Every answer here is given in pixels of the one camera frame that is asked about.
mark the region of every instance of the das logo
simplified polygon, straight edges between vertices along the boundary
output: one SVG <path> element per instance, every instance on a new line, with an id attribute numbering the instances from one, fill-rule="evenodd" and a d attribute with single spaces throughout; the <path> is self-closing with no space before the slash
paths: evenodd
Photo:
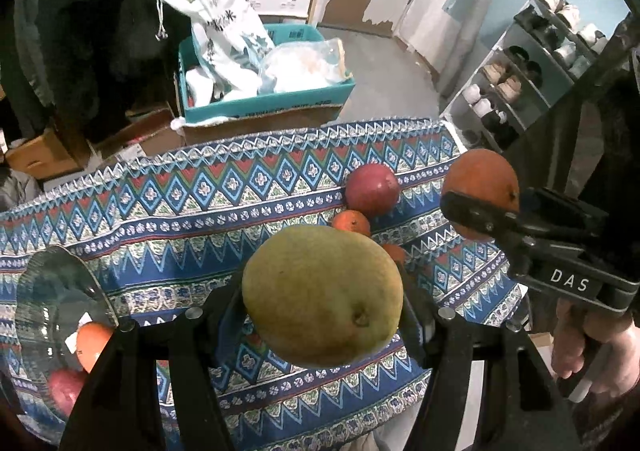
<path id="1" fill-rule="evenodd" d="M 589 285 L 589 280 L 583 277 L 580 282 L 575 279 L 575 275 L 572 274 L 569 277 L 562 277 L 562 271 L 559 269 L 554 270 L 554 275 L 551 276 L 551 283 L 559 283 L 565 288 L 574 289 L 574 286 L 577 287 L 578 292 L 584 292 L 587 290 L 587 286 Z"/>

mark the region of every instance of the floor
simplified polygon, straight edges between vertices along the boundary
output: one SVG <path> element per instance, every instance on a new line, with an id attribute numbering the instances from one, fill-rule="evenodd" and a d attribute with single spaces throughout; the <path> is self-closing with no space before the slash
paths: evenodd
<path id="1" fill-rule="evenodd" d="M 326 39 L 339 37 L 356 87 L 340 122 L 388 116 L 438 116 L 438 94 L 420 58 L 394 40 L 348 30 L 320 28 Z"/>

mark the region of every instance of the patterned tablecloth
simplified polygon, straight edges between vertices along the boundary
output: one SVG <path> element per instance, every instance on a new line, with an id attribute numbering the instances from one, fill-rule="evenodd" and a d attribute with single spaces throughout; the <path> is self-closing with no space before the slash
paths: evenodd
<path id="1" fill-rule="evenodd" d="M 398 243 L 409 268 L 441 304 L 473 322 L 498 325 L 522 290 L 491 243 L 459 237 L 438 208 L 462 144 L 449 125 L 379 120 L 233 138 L 119 163 L 2 215 L 0 343 L 26 415 L 56 442 L 64 422 L 47 408 L 20 357 L 15 287 L 30 254 L 64 245 L 97 276 L 119 316 L 167 322 L 203 303 L 241 260 L 290 224 L 326 225 L 344 209 L 350 170 L 376 162 L 402 186 L 395 210 L 372 222 L 373 238 Z M 305 370 L 283 362 L 248 322 L 234 358 L 211 370 L 239 450 L 338 447 L 424 395 L 428 371 L 407 357 L 399 336 L 348 367 Z M 179 449 L 166 363 L 158 394 L 168 447 Z"/>

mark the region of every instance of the rice bag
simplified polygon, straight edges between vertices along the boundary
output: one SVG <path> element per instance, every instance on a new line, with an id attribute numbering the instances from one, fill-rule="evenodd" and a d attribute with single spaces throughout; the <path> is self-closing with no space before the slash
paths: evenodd
<path id="1" fill-rule="evenodd" d="M 206 73 L 225 94 L 251 97 L 260 86 L 258 70 L 273 41 L 260 17 L 246 0 L 159 0 L 191 17 L 193 47 Z"/>

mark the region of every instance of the drawstring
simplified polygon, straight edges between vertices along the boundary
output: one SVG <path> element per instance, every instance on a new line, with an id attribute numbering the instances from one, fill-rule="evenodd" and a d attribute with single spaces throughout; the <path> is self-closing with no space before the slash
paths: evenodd
<path id="1" fill-rule="evenodd" d="M 158 11 L 158 33 L 156 34 L 156 39 L 158 41 L 162 41 L 163 39 L 167 39 L 169 34 L 164 29 L 164 7 L 162 6 L 161 0 L 156 0 L 156 10 Z"/>

